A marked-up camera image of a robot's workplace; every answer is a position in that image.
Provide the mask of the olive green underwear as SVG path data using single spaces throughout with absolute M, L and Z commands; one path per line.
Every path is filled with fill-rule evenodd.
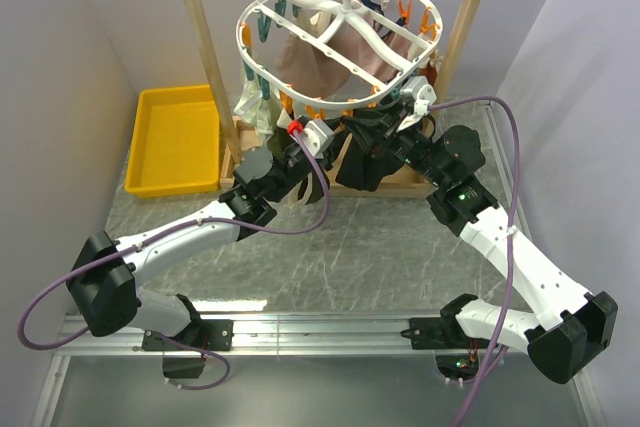
M 337 159 L 337 153 L 341 149 L 343 141 L 343 135 L 339 134 L 336 140 L 333 140 L 331 146 L 324 152 L 324 157 L 319 161 L 327 184 L 330 184 L 327 172 L 333 167 L 333 163 Z M 273 152 L 278 155 L 284 155 L 286 149 L 293 144 L 294 140 L 281 128 L 277 128 L 276 134 L 267 142 L 267 146 L 272 148 Z M 292 190 L 287 193 L 284 199 L 289 207 L 294 208 L 321 202 L 323 197 L 324 191 L 320 181 L 313 169 L 310 169 L 307 175 L 293 186 Z

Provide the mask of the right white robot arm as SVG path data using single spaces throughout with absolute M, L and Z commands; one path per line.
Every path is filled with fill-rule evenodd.
M 441 311 L 440 331 L 448 344 L 496 336 L 558 384 L 610 345 L 617 303 L 607 292 L 594 294 L 572 280 L 509 223 L 507 210 L 475 176 L 486 162 L 477 131 L 455 125 L 432 140 L 390 116 L 347 117 L 344 125 L 365 154 L 395 159 L 431 183 L 435 190 L 427 201 L 436 219 L 510 278 L 531 309 L 503 311 L 462 295 Z

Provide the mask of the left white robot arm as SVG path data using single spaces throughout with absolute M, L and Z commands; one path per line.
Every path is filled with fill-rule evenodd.
M 182 294 L 148 291 L 145 284 L 208 248 L 273 233 L 273 203 L 309 176 L 328 186 L 322 169 L 332 160 L 330 146 L 301 134 L 280 157 L 266 147 L 254 148 L 235 169 L 232 188 L 197 212 L 118 240 L 105 232 L 91 236 L 73 267 L 77 277 L 67 283 L 91 334 L 106 337 L 135 327 L 166 336 L 180 349 L 205 347 L 207 325 L 192 302 Z

